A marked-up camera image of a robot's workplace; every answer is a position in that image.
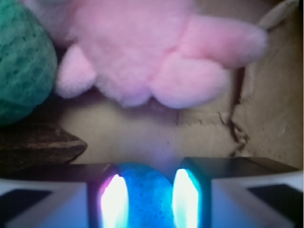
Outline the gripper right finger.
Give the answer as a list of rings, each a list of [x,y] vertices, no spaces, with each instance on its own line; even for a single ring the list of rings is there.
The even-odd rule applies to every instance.
[[[265,157],[186,157],[172,211],[177,228],[301,228],[304,173]]]

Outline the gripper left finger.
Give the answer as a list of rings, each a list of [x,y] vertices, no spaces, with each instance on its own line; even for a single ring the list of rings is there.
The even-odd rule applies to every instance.
[[[112,163],[33,166],[0,180],[3,228],[125,228],[128,190]]]

